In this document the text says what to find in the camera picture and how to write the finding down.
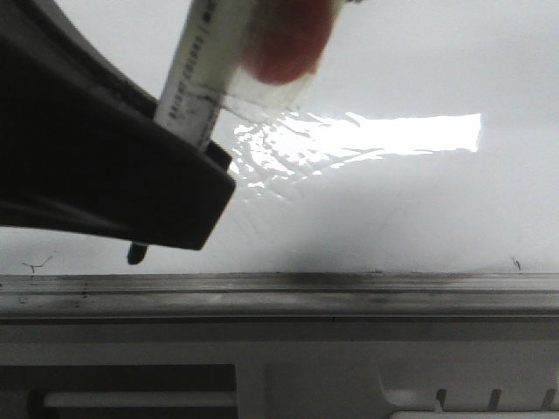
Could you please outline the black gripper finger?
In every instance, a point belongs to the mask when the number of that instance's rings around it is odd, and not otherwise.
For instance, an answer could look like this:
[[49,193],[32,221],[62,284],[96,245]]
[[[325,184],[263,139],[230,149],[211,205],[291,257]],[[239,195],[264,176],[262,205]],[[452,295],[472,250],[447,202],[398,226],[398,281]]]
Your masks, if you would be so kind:
[[235,189],[231,158],[154,113],[55,2],[2,2],[2,225],[202,248]]

